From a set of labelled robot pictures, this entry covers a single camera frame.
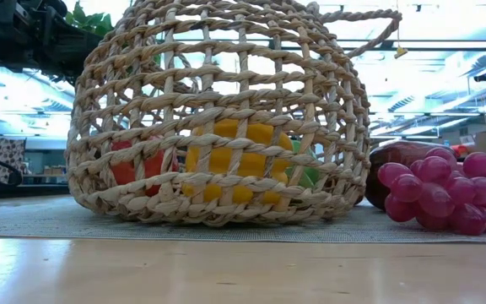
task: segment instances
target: red object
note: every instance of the red object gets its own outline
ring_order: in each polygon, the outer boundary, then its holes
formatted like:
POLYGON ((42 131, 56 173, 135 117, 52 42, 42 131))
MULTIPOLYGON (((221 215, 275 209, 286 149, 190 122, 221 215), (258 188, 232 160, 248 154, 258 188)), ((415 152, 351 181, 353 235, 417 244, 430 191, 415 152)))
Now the red object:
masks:
MULTIPOLYGON (((113 143, 111 146, 112 151, 118 151, 121 149, 128 149, 132 147, 132 143, 130 140, 125 140, 122 142, 113 143)), ((165 157, 165 152, 159 151, 155 155, 147 158, 143 161, 143 165, 145 167, 145 177, 149 178, 152 176, 158 176, 160 174, 160 168, 162 166, 162 160, 165 157)), ((122 162, 117 165, 111 166, 111 171, 114 173, 114 177, 116 178, 116 182, 118 185, 126 185, 129 182, 134 182, 134 164, 132 161, 122 162)), ((172 171, 179 171, 179 163, 177 162, 176 154, 173 154, 172 158, 172 171)), ((155 194, 159 193, 160 185, 152 186, 151 188, 147 189, 145 194, 147 196, 154 196, 155 194)))

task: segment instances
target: wooden table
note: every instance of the wooden table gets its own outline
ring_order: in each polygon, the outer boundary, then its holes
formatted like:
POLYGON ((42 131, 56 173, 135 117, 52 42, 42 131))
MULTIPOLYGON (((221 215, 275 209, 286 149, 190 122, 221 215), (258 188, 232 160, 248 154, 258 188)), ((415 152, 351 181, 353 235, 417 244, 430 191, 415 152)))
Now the wooden table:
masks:
POLYGON ((486 304, 486 245, 0 239, 0 304, 486 304))

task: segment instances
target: yellow toy pepper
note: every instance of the yellow toy pepper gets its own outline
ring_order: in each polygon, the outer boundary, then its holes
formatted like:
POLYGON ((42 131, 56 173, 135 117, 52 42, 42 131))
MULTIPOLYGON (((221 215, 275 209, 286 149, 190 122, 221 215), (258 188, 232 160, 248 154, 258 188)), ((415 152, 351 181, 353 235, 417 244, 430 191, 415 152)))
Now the yellow toy pepper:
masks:
MULTIPOLYGON (((224 119, 217 122, 213 126, 213 133, 215 135, 235 138, 237 132, 237 120, 224 119)), ((203 134, 203 127, 192 130, 192 135, 200 136, 203 134)), ((246 137, 257 144, 271 143, 273 137, 273 127, 264 124, 250 124, 246 130, 246 137)), ((278 145, 284 149, 291 151, 292 142, 288 135, 281 133, 278 145)), ((196 146, 189 147, 186 152, 186 171, 196 172, 200 148, 196 146)), ((223 174, 228 172, 230 165, 230 158, 232 156, 232 149, 230 148, 213 148, 209 159, 209 172, 216 174, 223 174)), ((284 172, 290 163, 286 160, 273 160, 273 168, 271 171, 271 178, 279 182, 288 183, 288 176, 284 172)), ((266 167, 266 156, 255 153, 243 153, 241 156, 240 166, 237 170, 238 176, 259 176, 262 177, 266 167)), ((188 184, 183 184, 183 193, 191 197, 194 194, 194 187, 188 184)), ((204 191, 204 201, 210 202, 222 195, 221 187, 218 185, 208 184, 204 191)), ((234 187, 234 196, 232 202, 235 204, 247 203, 252 199, 251 189, 244 186, 234 187)), ((276 204, 280 201, 280 195, 274 192, 266 191, 262 203, 276 204)))

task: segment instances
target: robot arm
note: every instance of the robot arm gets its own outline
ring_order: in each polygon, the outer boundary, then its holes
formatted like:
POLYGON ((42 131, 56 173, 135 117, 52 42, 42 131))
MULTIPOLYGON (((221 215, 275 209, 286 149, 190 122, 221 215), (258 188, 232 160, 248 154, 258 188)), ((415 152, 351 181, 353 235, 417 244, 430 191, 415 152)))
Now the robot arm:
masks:
POLYGON ((102 37, 71 26, 66 14, 61 0, 0 0, 0 67, 39 69, 74 84, 102 37))

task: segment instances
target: gray rug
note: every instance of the gray rug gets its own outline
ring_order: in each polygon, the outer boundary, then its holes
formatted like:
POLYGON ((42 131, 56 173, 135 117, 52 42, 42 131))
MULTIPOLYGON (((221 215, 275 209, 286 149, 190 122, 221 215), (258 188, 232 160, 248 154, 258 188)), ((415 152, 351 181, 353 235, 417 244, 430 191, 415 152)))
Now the gray rug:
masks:
POLYGON ((415 222, 398 224, 369 204, 332 224, 258 226, 145 225, 101 216, 77 205, 72 198, 46 198, 37 204, 5 202, 0 207, 0 236, 108 238, 134 240, 192 240, 221 242, 414 243, 486 242, 484 236, 458 236, 424 231, 415 222))

